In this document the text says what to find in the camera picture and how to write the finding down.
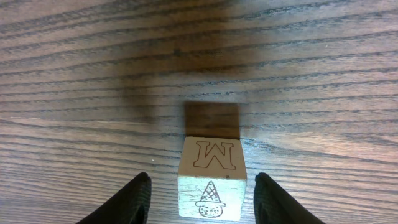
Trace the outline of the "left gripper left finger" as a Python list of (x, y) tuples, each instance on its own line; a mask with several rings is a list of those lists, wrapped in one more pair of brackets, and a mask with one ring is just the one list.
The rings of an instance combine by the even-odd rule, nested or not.
[(102, 206), (76, 224), (146, 224), (152, 181), (141, 172)]

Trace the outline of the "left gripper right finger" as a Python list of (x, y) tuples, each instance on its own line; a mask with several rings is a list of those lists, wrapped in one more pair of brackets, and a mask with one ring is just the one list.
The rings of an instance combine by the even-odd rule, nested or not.
[(256, 224), (325, 224), (266, 173), (258, 173), (255, 181)]

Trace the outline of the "white letter A block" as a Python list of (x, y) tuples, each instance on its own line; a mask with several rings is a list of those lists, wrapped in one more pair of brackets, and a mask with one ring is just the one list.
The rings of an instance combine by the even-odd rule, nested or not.
[(240, 220), (247, 186), (241, 141), (185, 138), (177, 185), (181, 217)]

